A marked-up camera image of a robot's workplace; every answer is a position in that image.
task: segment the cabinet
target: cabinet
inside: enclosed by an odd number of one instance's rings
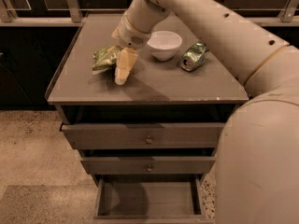
[[[93,75],[93,53],[115,43],[120,19],[90,14],[46,93],[98,186],[95,217],[210,223],[199,184],[215,162],[223,124],[248,96],[213,54],[192,73],[178,67],[197,39],[176,16],[156,27],[182,36],[172,60],[157,62],[144,47],[123,86],[113,72]]]
[[[49,108],[45,91],[77,29],[0,28],[0,108]]]

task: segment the black cabinet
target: black cabinet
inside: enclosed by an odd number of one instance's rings
[[[77,29],[0,28],[0,108],[51,108],[44,95]]]

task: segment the green can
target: green can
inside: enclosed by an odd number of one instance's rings
[[[188,72],[194,71],[207,60],[208,53],[206,44],[198,41],[182,54],[180,67]]]

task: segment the green chip bag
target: green chip bag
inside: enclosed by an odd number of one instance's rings
[[[112,69],[121,51],[122,48],[119,46],[108,46],[96,51],[93,55],[93,74],[103,73],[106,70]]]

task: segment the drawer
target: drawer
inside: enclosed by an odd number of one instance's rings
[[[62,130],[73,149],[216,147],[222,123],[74,124]]]
[[[206,219],[197,175],[103,175],[94,218],[101,223],[213,223]]]
[[[90,175],[206,174],[215,157],[101,157],[81,163]]]

